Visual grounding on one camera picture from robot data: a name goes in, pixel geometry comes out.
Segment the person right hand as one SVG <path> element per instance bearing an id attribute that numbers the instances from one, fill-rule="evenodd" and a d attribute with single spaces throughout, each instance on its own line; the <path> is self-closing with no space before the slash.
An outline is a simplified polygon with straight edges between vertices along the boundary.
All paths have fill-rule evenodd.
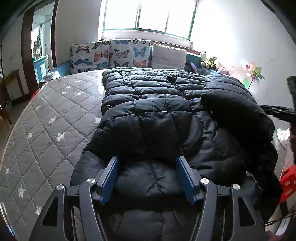
<path id="1" fill-rule="evenodd" d="M 294 124 L 290 124 L 290 148 L 291 151 L 296 153 L 296 126 Z"/>

